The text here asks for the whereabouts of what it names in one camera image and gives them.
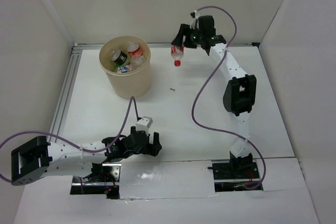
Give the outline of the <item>small red label bottle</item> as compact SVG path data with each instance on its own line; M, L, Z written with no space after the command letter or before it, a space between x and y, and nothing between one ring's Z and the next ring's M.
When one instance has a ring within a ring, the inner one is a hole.
M176 67L179 67L181 65L181 59L184 56L184 47L183 46L172 46L171 56L174 60L174 65Z

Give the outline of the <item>large red label bottle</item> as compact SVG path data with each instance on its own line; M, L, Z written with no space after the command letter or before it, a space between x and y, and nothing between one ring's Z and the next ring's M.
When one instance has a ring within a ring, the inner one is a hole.
M127 51L132 59L143 57L142 49L135 41L127 42Z

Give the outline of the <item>clear bottle blue cap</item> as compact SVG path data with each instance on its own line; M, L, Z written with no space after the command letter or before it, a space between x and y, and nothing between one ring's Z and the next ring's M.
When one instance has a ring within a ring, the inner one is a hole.
M135 71L143 66L146 62L146 58L143 55L134 55L131 57L130 69Z

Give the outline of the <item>black label bottle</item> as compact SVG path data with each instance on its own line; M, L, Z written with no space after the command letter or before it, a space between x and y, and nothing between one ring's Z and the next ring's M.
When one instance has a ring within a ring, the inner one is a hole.
M126 66L130 63L128 55L120 49L112 49L109 52L109 57L116 66Z

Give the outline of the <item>blue white label bottle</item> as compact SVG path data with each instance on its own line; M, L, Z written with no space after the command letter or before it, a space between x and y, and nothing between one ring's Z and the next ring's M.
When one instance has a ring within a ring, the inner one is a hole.
M132 69L131 69L130 64L124 66L124 73L128 73L128 72L131 72L131 71L132 71Z

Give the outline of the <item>green plastic bottle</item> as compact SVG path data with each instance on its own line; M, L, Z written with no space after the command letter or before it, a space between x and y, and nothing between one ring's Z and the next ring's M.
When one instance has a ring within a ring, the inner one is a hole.
M115 69L114 69L115 73L124 73L124 66L118 66L116 65Z

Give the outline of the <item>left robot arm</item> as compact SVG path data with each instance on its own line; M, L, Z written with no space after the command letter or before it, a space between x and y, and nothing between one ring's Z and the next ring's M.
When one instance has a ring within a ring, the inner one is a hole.
M77 149L37 136L11 152L11 184L23 186L47 176L77 176L96 182L103 177L105 163L139 154L157 156L162 149L159 137L157 132L150 135L132 127L128 136L107 137Z

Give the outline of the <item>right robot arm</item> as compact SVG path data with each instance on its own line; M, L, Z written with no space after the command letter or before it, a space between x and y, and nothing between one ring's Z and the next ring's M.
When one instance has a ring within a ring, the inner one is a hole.
M172 41L171 56L174 65L179 67L185 48L201 47L218 65L218 70L225 80L223 106L230 118L237 124L230 149L229 172L235 178L249 174L253 165L253 155L248 146L248 120L256 100L257 79L238 64L228 49L228 43L223 36L216 34L214 18L211 15L200 16L191 13L193 22L181 24Z

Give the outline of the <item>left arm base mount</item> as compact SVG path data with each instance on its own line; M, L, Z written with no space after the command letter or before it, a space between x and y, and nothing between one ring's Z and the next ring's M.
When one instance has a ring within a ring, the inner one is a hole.
M95 172L87 177L72 178L71 195L105 195L107 199L119 199L121 163L105 163L95 166Z

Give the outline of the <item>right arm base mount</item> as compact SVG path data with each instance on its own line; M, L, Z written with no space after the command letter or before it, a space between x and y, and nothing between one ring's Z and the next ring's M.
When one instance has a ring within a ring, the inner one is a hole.
M247 191L259 183L260 174L255 161L251 168L233 172L229 161L215 161L207 168L213 173L214 188L217 193Z

